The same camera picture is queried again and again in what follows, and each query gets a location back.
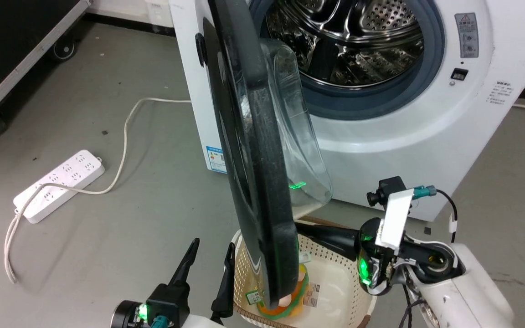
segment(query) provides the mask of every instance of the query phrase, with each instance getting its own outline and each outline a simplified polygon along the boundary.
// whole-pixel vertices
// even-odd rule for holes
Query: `washing machine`
[[[225,173],[207,69],[220,58],[203,51],[208,0],[170,0],[170,8],[206,166]],[[252,0],[245,8],[233,18],[254,25],[244,33],[296,54],[334,199],[367,205],[366,193],[393,176],[452,194],[525,87],[525,2]],[[434,220],[445,202],[420,199],[411,216]]]

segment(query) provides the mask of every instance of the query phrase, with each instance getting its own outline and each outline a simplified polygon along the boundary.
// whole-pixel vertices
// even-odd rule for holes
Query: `laundry basket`
[[[331,222],[305,216],[310,224],[337,226]],[[358,279],[358,264],[309,238],[299,235],[300,252],[309,252],[312,260],[305,264],[310,285],[319,289],[312,305],[304,305],[302,313],[293,318],[272,321],[259,315],[256,304],[249,305],[246,294],[256,289],[250,260],[240,231],[233,238],[236,245],[234,309],[244,320],[263,328],[364,328],[376,304],[376,297],[364,292]]]

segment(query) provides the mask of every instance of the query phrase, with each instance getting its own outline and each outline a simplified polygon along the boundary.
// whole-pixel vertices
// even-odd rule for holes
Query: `sticker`
[[[479,57],[479,34],[477,32],[475,13],[456,13],[455,21],[459,31],[461,58]]]
[[[503,105],[506,102],[506,98],[512,96],[514,88],[510,83],[497,81],[494,84],[494,88],[491,90],[489,96],[485,100],[486,103]]]
[[[299,253],[299,263],[304,264],[308,262],[311,262],[311,253],[308,251],[302,251]]]
[[[212,171],[222,172],[223,174],[227,173],[222,150],[220,148],[206,146],[206,151],[208,151],[208,158],[210,159],[210,167],[212,168]]]
[[[319,290],[321,285],[315,284],[315,282],[309,282],[309,288],[303,296],[303,305],[308,307],[317,307],[317,300],[319,299]]]
[[[248,301],[249,305],[259,303],[262,300],[263,298],[258,294],[258,291],[246,293],[246,301]]]

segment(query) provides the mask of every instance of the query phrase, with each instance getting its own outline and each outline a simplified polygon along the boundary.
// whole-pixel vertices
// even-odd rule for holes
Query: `concrete floor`
[[[80,149],[104,160],[113,179],[124,120],[142,97],[188,99],[175,39],[81,23],[79,51],[61,65],[40,62],[2,109],[0,135],[0,327],[103,328],[123,299],[144,300],[167,282],[194,237],[201,249],[192,267],[190,307],[210,315],[223,255],[238,230],[224,174],[206,170],[188,104],[147,104],[130,128],[129,159],[108,195],[77,195],[37,225],[21,222],[11,259],[21,280],[8,282],[3,240],[12,199]],[[517,326],[525,326],[525,110],[512,110],[454,199],[466,243],[507,297]],[[359,228],[379,212],[338,201],[314,213]],[[429,226],[446,240],[448,210]],[[408,230],[422,236],[425,224]],[[398,325],[401,288],[380,297],[370,327]],[[239,316],[231,328],[250,327]],[[417,315],[414,327],[424,327]]]

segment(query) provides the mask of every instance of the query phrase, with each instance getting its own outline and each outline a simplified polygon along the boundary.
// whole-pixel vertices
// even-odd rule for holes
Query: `white wall outlet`
[[[13,199],[13,204],[16,207],[15,212],[18,213],[35,190],[44,183],[52,182],[83,189],[103,173],[104,167],[100,158],[94,157],[89,151],[81,150],[17,195]],[[76,193],[76,191],[69,191],[60,187],[44,187],[28,205],[23,216],[30,223],[38,223]]]

